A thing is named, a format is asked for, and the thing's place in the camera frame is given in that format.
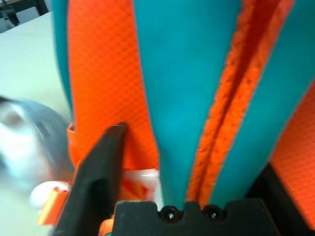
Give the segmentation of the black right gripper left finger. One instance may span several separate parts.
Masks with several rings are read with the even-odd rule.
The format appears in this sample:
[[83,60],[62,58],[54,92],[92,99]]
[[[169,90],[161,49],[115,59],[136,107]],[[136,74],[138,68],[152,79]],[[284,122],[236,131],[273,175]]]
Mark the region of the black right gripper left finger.
[[79,165],[55,236],[96,236],[118,201],[127,124],[109,127]]

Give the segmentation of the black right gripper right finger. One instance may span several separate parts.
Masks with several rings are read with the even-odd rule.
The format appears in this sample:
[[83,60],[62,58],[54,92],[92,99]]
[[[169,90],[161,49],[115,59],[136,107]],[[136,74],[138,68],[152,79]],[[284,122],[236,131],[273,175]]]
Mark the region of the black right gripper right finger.
[[315,234],[315,230],[308,225],[271,164],[267,164],[263,169],[246,197],[260,198],[264,201],[282,236]]

